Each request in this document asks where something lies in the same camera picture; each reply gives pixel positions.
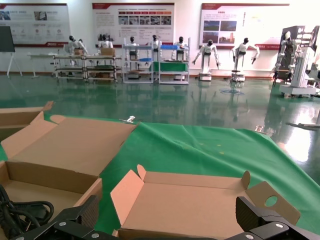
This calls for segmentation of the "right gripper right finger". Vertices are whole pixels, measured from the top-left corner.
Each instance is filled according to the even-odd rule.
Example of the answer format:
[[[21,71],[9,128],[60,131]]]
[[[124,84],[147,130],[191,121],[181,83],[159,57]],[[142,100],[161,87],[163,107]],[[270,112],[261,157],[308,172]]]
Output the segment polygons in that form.
[[[235,201],[235,216],[243,232],[227,240],[319,240],[320,236],[289,223],[274,210],[256,207],[245,197]]]

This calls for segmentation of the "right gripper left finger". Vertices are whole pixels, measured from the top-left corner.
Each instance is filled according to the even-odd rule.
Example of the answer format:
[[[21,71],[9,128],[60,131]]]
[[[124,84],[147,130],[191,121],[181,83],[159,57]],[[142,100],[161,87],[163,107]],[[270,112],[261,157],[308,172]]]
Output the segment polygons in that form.
[[[91,195],[79,206],[65,208],[51,222],[14,237],[14,240],[111,240],[112,235],[97,231],[99,197]]]

